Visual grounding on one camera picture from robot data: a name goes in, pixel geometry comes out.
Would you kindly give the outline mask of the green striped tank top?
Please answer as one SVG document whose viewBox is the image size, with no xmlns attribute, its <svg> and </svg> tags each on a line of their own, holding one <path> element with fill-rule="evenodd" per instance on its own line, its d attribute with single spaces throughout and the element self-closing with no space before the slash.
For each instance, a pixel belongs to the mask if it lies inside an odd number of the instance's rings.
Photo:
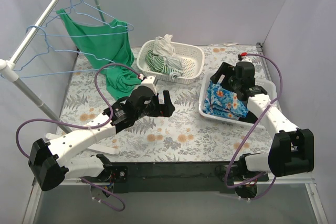
<svg viewBox="0 0 336 224">
<path fill-rule="evenodd" d="M 182 70 L 170 67 L 166 63 L 164 57 L 154 54 L 152 50 L 149 50 L 146 53 L 145 61 L 151 71 L 168 75 L 172 80 L 175 80 L 177 77 L 181 77 L 183 75 Z"/>
</svg>

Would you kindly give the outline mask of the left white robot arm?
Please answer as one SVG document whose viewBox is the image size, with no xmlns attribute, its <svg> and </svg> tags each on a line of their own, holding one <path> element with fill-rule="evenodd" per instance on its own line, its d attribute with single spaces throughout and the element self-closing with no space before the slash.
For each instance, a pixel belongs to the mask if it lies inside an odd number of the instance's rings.
<svg viewBox="0 0 336 224">
<path fill-rule="evenodd" d="M 146 86 L 139 86 L 130 96 L 120 98 L 87 123 L 83 130 L 72 131 L 48 142 L 41 138 L 36 140 L 28 166 L 43 191 L 54 189 L 65 179 L 77 177 L 95 177 L 106 182 L 112 175 L 107 158 L 97 155 L 75 162 L 73 157 L 100 140 L 132 127 L 144 116 L 169 118 L 174 110 L 169 91 L 163 91 L 163 103 L 160 103 L 158 94 Z"/>
</svg>

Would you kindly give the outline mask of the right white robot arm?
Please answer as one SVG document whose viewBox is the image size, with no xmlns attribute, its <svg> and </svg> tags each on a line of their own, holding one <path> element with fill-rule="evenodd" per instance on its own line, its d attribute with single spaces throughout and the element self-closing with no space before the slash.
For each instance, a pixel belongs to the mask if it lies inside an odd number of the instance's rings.
<svg viewBox="0 0 336 224">
<path fill-rule="evenodd" d="M 232 66 L 223 62 L 210 78 L 222 88 L 237 94 L 249 112 L 258 119 L 273 138 L 268 153 L 244 154 L 231 161 L 225 176 L 238 176 L 251 181 L 264 173 L 276 177 L 307 173 L 314 169 L 314 136 L 309 129 L 300 129 L 273 105 L 267 91 L 256 85 L 255 68 L 241 61 Z"/>
</svg>

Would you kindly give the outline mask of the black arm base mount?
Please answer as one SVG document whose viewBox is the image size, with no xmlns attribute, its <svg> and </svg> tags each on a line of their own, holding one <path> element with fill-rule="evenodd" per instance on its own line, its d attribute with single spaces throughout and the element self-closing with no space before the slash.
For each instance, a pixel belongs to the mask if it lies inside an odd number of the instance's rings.
<svg viewBox="0 0 336 224">
<path fill-rule="evenodd" d="M 222 194 L 236 194 L 242 198 L 254 198 L 257 184 L 231 189 L 235 182 L 252 178 L 255 172 L 240 173 L 233 165 L 225 180 L 228 162 L 140 162 L 112 163 L 103 159 L 103 171 L 97 177 L 86 179 L 92 183 L 102 183 L 116 193 L 143 192 L 185 192 L 217 191 Z"/>
</svg>

